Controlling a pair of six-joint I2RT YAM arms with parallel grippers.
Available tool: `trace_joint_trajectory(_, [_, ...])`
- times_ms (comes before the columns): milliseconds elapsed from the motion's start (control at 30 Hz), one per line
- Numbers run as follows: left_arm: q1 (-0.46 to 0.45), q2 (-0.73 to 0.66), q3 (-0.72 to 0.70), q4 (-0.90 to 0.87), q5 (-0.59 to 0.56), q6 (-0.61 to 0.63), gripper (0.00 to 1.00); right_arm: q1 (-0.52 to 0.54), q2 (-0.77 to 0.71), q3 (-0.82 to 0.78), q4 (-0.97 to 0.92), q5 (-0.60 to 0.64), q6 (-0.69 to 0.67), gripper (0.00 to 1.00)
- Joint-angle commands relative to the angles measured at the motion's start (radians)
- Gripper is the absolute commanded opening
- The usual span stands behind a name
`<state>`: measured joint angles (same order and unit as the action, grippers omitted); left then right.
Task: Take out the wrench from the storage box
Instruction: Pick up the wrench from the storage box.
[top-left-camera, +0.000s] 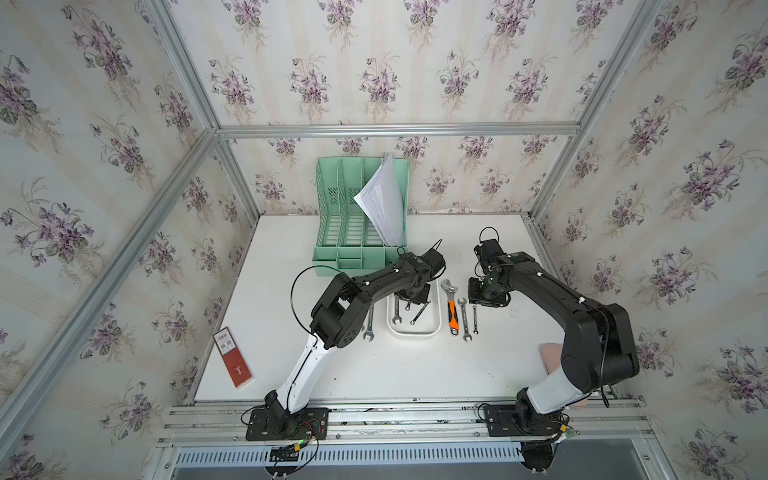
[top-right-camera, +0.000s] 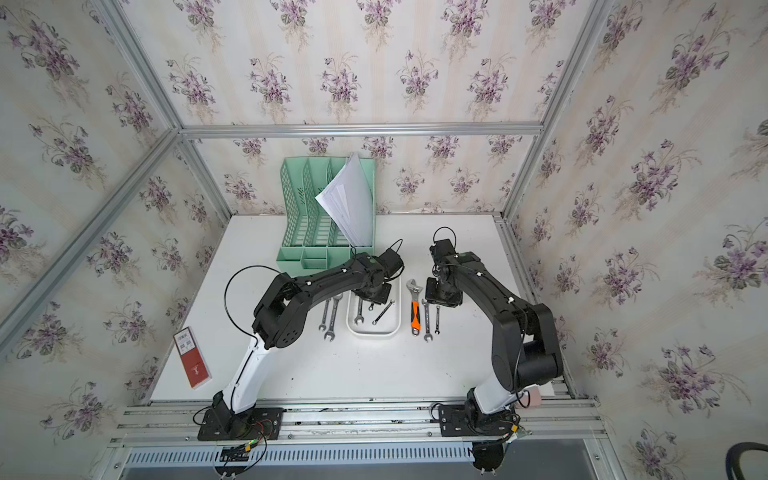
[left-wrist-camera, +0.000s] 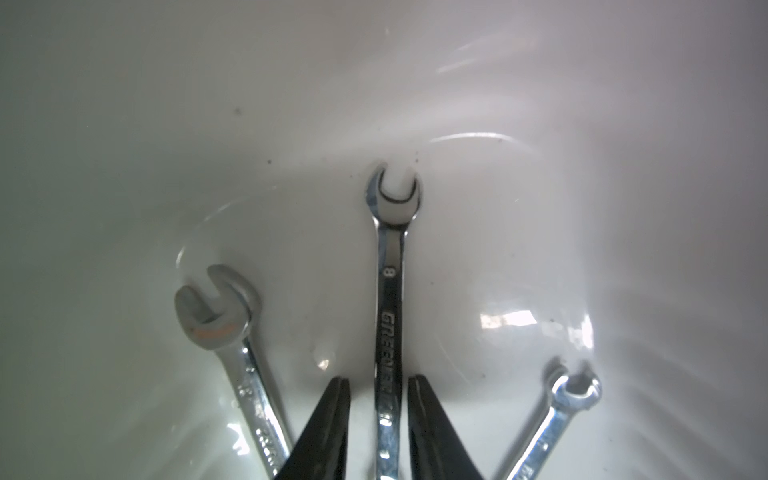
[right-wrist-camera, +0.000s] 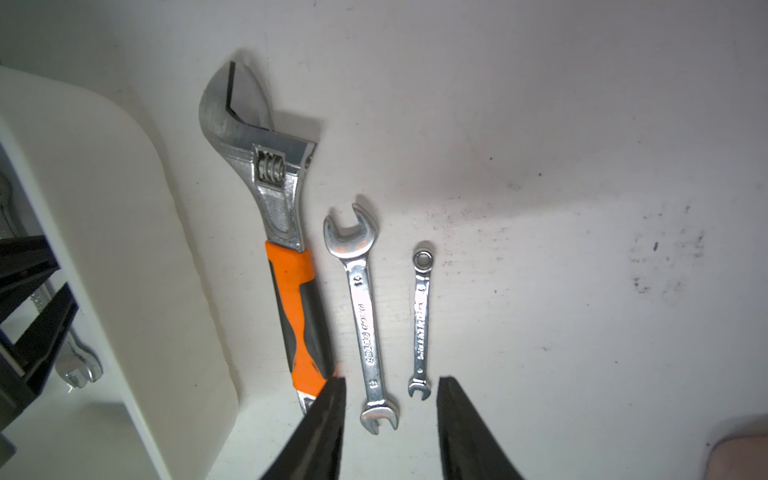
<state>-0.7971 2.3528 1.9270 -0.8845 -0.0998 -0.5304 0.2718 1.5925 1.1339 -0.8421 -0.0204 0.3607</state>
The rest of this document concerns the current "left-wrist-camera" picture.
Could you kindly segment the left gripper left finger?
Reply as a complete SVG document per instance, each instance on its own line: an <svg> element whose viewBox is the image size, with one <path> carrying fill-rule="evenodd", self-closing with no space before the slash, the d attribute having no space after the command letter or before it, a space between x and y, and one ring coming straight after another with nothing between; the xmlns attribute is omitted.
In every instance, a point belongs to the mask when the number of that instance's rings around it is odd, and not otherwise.
<svg viewBox="0 0 768 480"><path fill-rule="evenodd" d="M332 378L277 480L345 478L350 405L349 380Z"/></svg>

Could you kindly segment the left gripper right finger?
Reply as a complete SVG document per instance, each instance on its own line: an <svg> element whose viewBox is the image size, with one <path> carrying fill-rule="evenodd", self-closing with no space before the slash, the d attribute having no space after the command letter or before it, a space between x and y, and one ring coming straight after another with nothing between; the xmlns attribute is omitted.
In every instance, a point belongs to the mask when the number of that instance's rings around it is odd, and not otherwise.
<svg viewBox="0 0 768 480"><path fill-rule="evenodd" d="M408 379L408 436L413 479L481 479L424 375Z"/></svg>

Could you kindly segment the tiny silver wrench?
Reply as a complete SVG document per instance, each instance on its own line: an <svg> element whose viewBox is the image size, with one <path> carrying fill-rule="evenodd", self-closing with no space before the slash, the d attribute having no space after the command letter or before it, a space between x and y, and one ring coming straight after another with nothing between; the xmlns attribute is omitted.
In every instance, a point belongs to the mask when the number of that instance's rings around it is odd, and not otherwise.
<svg viewBox="0 0 768 480"><path fill-rule="evenodd" d="M602 382L588 364L577 372L554 366L545 376L540 405L515 441L500 478L537 479L573 418L602 396Z"/></svg>

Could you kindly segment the silver wrench pair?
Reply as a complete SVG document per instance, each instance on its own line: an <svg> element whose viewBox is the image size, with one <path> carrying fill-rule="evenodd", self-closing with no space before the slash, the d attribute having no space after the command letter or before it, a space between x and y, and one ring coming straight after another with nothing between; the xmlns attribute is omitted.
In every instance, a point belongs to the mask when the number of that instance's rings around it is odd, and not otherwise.
<svg viewBox="0 0 768 480"><path fill-rule="evenodd" d="M230 266L211 265L207 275L218 291L218 305L210 305L194 286L183 285L174 295L176 316L193 344L219 358L256 452L268 477L274 479L289 459L292 441L267 362L251 340L261 316L261 297Z"/></svg>

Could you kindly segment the white plastic storage box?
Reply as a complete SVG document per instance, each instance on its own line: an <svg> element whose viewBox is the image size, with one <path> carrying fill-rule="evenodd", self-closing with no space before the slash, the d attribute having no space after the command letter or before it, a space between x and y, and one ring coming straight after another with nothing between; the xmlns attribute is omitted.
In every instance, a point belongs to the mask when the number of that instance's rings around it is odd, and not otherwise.
<svg viewBox="0 0 768 480"><path fill-rule="evenodd" d="M503 476L546 370L603 396L544 479L767 475L763 1L5 1L1 475L262 479L174 296L226 264L298 439L374 407L370 176L423 200L403 372Z"/></svg>

